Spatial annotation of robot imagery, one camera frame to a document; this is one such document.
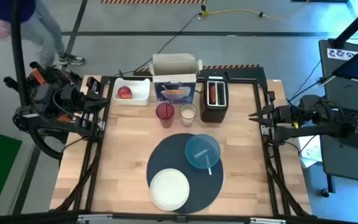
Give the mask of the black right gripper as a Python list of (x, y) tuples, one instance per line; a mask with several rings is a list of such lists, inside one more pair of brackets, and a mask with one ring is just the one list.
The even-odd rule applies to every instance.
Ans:
[(280, 128), (279, 124), (290, 124), (291, 119), (291, 107), (274, 106), (275, 92), (268, 92), (268, 103), (260, 110), (249, 116), (262, 116), (262, 118), (250, 118), (251, 121), (255, 121), (261, 124), (265, 129), (270, 131), (272, 140), (276, 142), (286, 141), (288, 137), (285, 137), (286, 131), (284, 128)]

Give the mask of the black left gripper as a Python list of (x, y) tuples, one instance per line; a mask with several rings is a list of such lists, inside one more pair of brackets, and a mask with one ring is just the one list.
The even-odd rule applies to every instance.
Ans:
[(101, 95), (102, 84), (93, 77), (89, 77), (86, 81), (88, 90), (86, 93), (81, 92), (80, 95), (80, 111), (83, 113), (79, 121), (79, 127), (85, 130), (102, 130), (100, 127), (99, 112), (109, 106), (110, 100)]

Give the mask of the red apple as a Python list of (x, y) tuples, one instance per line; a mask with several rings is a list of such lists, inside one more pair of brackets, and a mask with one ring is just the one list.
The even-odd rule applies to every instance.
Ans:
[(132, 99), (132, 90), (128, 86), (122, 86), (118, 89), (117, 95), (120, 99), (130, 100)]

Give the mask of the blue cereal box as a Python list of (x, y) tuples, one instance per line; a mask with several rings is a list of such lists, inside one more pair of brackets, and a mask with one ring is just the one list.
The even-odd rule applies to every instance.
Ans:
[(192, 54), (154, 54), (149, 63), (159, 103), (191, 104), (203, 61)]

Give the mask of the white plastic bin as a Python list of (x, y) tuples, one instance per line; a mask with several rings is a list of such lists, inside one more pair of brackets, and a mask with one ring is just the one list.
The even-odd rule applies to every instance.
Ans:
[[(117, 91), (122, 86), (128, 86), (132, 90), (132, 99), (120, 99)], [(146, 106), (149, 103), (150, 80), (125, 80), (117, 78), (114, 82), (112, 97), (117, 104), (129, 106)]]

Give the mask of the black two-slot toaster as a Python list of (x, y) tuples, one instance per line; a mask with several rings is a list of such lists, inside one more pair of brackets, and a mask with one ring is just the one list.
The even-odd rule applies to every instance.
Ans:
[[(222, 74), (208, 75), (201, 87), (200, 110), (201, 120), (205, 123), (222, 123), (229, 107), (229, 75), (227, 71)], [(216, 104), (209, 104), (209, 86), (216, 85)]]

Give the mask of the person's shoe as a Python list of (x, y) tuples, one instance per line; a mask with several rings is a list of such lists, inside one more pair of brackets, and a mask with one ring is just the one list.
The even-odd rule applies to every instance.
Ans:
[(83, 57), (64, 53), (58, 56), (58, 61), (61, 65), (82, 65), (85, 63)]

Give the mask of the white printed paper sheet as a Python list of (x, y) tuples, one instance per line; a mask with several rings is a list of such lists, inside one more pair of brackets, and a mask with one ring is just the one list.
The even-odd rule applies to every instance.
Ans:
[(300, 162), (304, 169), (317, 162), (322, 162), (320, 136), (303, 136), (296, 138), (300, 149)]

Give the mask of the red plastic tumbler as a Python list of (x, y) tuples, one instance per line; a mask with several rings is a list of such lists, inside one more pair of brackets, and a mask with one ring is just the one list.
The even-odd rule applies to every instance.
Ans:
[(159, 104), (156, 107), (156, 115), (162, 125), (163, 128), (170, 128), (172, 126), (173, 123), (173, 116), (175, 114), (175, 108), (173, 107), (173, 105), (171, 105), (170, 103), (166, 103), (167, 104), (167, 119), (163, 118), (163, 109), (164, 109), (164, 103)]

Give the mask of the blue translucent bowl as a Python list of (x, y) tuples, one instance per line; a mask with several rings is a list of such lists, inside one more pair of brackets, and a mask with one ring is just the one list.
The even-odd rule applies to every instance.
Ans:
[(196, 134), (185, 144), (185, 157), (197, 169), (210, 169), (219, 162), (221, 149), (212, 136)]

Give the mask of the clear glass of milk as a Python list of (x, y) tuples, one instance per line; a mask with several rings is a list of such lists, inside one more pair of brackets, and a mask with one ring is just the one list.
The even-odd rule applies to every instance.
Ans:
[(193, 124), (195, 117), (198, 113), (198, 109), (193, 104), (184, 104), (180, 107), (181, 121), (185, 127), (189, 127)]

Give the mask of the laptop on side stand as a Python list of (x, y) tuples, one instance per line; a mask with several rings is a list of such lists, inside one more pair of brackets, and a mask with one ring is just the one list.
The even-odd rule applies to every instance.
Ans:
[[(335, 48), (330, 46), (329, 41), (321, 40), (319, 52), (323, 76), (327, 79), (324, 85), (326, 99), (342, 109), (358, 110), (358, 81), (333, 75), (333, 71), (347, 61), (328, 58), (327, 49)], [(340, 49), (358, 52), (358, 45), (345, 43)], [(326, 189), (331, 195), (335, 192), (334, 177), (358, 180), (358, 148), (326, 135), (322, 135), (320, 141), (323, 170), (327, 175)]]

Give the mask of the round dark woven placemat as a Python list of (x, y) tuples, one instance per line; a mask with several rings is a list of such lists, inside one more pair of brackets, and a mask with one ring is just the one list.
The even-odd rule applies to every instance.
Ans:
[(151, 153), (147, 164), (147, 184), (156, 173), (163, 169), (177, 169), (182, 172), (189, 181), (190, 195), (186, 203), (173, 212), (195, 213), (208, 207), (219, 195), (223, 179), (223, 164), (221, 160), (211, 168), (197, 169), (192, 166), (185, 157), (185, 144), (194, 134), (174, 134), (162, 140)]

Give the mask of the person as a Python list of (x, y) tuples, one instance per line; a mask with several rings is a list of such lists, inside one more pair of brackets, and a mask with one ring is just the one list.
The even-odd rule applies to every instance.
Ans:
[[(12, 0), (0, 0), (0, 20), (11, 35)], [(21, 37), (37, 48), (38, 63), (53, 65), (55, 56), (67, 53), (62, 30), (42, 0), (21, 0)]]

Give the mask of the thin black pole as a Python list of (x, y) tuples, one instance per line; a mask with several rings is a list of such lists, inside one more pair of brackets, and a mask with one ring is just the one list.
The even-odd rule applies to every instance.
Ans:
[(21, 0), (12, 0), (11, 42), (17, 78), (17, 89), (20, 96), (21, 105), (29, 106), (30, 100), (27, 91), (27, 80), (25, 76), (22, 52), (20, 3)]

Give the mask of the white paper label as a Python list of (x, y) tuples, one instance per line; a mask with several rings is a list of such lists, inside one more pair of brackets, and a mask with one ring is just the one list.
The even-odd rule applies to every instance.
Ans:
[(358, 54), (357, 51), (342, 50), (342, 49), (327, 49), (327, 57), (336, 60), (349, 60)]

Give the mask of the white round plate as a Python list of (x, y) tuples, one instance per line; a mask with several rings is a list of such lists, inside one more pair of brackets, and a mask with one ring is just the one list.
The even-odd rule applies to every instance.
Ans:
[(164, 211), (181, 208), (190, 195), (190, 184), (186, 176), (177, 169), (163, 169), (151, 180), (150, 198), (154, 205)]

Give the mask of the thick black slanted pole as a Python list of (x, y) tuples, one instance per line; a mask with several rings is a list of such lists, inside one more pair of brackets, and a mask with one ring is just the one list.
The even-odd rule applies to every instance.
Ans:
[(358, 17), (335, 39), (329, 39), (331, 47), (340, 49), (358, 31)]

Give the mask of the black aluminium table frame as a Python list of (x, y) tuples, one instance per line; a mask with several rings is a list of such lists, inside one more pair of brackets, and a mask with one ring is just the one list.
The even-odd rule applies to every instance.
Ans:
[[(248, 119), (265, 104), (261, 86), (239, 81), (229, 85), (229, 108), (220, 124), (199, 118), (185, 127), (179, 114), (164, 128), (158, 120), (154, 95), (146, 106), (110, 105), (101, 160), (96, 178), (78, 197), (77, 207), (118, 218), (170, 219), (178, 222), (243, 222), (249, 217), (268, 218), (294, 214), (266, 170), (271, 161), (289, 191), (308, 212), (310, 203), (297, 150), (289, 144), (277, 150), (264, 149), (260, 126)], [(221, 147), (223, 187), (207, 208), (191, 214), (177, 214), (157, 208), (150, 199), (146, 181), (147, 162), (164, 138), (179, 133), (209, 134)]]

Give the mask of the silver metal bracket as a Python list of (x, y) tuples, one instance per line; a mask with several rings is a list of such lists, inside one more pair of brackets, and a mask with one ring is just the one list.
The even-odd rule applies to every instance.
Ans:
[(249, 224), (287, 224), (285, 220), (251, 217)]
[(90, 224), (91, 221), (113, 219), (112, 214), (87, 214), (79, 215), (77, 219), (78, 224)]

